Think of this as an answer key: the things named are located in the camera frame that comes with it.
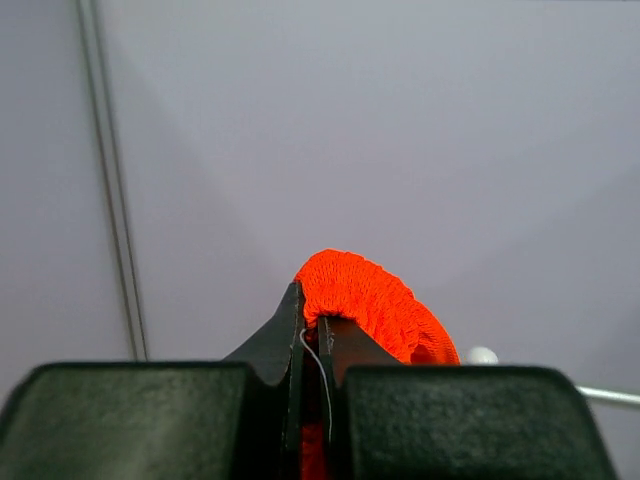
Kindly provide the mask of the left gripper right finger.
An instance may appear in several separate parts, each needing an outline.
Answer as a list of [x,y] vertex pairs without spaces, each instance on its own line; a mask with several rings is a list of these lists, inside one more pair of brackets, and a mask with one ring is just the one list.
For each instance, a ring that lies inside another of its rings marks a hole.
[[616,470],[584,397],[531,367],[458,366],[445,405],[451,479],[613,479]]

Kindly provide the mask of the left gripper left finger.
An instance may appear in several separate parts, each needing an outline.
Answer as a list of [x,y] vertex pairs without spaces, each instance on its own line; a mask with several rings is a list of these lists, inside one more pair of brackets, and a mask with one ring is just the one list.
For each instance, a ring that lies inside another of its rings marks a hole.
[[58,362],[1,411],[5,479],[296,479],[304,297],[220,361]]

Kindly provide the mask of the orange shorts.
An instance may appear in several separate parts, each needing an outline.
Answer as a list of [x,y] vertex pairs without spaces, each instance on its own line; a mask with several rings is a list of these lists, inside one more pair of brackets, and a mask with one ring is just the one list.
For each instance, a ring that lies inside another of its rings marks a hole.
[[338,250],[294,278],[304,325],[299,469],[303,479],[451,479],[448,407],[460,376],[446,330],[401,279]]

